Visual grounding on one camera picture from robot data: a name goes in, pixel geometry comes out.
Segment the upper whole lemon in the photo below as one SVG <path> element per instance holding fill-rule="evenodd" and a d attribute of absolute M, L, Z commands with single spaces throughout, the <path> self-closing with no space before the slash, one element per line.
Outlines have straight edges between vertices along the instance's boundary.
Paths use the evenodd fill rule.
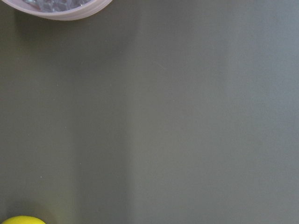
<path fill-rule="evenodd" d="M 1 224 L 45 224 L 45 222 L 36 217 L 15 216 L 4 220 Z"/>

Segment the pink bowl with ice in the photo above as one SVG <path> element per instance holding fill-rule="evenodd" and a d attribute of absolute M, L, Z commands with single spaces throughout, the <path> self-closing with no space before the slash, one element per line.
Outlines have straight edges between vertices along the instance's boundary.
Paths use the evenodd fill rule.
<path fill-rule="evenodd" d="M 52 13 L 41 12 L 39 9 L 25 3 L 22 0 L 2 0 L 2 2 L 18 11 L 40 18 L 56 21 L 75 21 L 90 17 L 100 12 L 107 7 L 112 0 L 91 0 L 83 6 L 79 6 L 75 9 Z"/>

